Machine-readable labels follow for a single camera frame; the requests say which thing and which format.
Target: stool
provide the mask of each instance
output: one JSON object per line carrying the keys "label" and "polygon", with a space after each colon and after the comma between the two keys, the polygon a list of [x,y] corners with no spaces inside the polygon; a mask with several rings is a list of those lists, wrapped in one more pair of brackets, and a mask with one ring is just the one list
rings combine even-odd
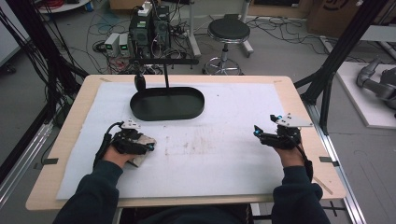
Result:
{"label": "stool", "polygon": [[207,33],[214,40],[224,43],[221,57],[204,65],[203,72],[210,75],[242,75],[238,63],[227,58],[228,44],[239,44],[248,39],[249,27],[238,19],[223,18],[209,23]]}

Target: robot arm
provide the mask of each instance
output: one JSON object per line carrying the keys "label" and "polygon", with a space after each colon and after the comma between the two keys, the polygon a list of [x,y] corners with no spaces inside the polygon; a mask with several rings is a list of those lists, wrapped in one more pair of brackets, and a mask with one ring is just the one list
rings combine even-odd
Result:
{"label": "robot arm", "polygon": [[375,73],[375,69],[380,63],[381,60],[376,57],[367,66],[363,67],[358,74],[356,84],[374,92],[379,99],[389,101],[396,96],[395,86],[391,84],[391,81],[396,79],[396,74],[394,69],[390,69],[383,72],[382,77],[386,77],[384,81],[383,78],[381,78],[379,83],[371,80],[371,76]]}

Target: black sleeve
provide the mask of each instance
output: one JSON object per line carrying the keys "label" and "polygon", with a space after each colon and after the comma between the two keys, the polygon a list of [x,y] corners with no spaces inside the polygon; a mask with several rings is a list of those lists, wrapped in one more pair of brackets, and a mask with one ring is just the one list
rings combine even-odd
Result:
{"label": "black sleeve", "polygon": [[113,162],[99,161],[85,175],[53,223],[111,223],[119,200],[117,181],[122,169]]}
{"label": "black sleeve", "polygon": [[310,183],[305,168],[291,166],[283,171],[282,186],[274,189],[273,223],[330,223],[319,203],[323,191]]}

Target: white paper sheet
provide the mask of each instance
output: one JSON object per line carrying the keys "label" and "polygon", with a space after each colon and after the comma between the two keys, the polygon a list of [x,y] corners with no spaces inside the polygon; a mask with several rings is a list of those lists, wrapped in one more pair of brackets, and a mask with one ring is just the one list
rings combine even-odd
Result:
{"label": "white paper sheet", "polygon": [[74,194],[79,180],[92,171],[108,127],[128,118],[141,125],[139,132],[155,138],[157,146],[139,168],[125,165],[117,185],[120,198],[266,194],[280,185],[279,157],[253,135],[253,125],[275,133],[270,114],[284,114],[273,84],[172,86],[201,91],[204,112],[195,119],[139,120],[129,106],[134,84],[103,83],[71,152],[57,199]]}

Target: hand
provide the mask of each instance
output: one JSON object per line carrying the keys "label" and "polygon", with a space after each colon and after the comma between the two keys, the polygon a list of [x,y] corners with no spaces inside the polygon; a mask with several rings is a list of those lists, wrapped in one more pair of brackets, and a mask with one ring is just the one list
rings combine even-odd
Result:
{"label": "hand", "polygon": [[107,149],[105,156],[103,156],[104,161],[111,161],[117,164],[121,169],[125,165],[125,162],[137,157],[137,155],[132,154],[120,154],[113,146]]}
{"label": "hand", "polygon": [[283,167],[304,166],[303,156],[297,147],[294,149],[274,148],[274,150],[277,152],[277,154],[279,154]]}

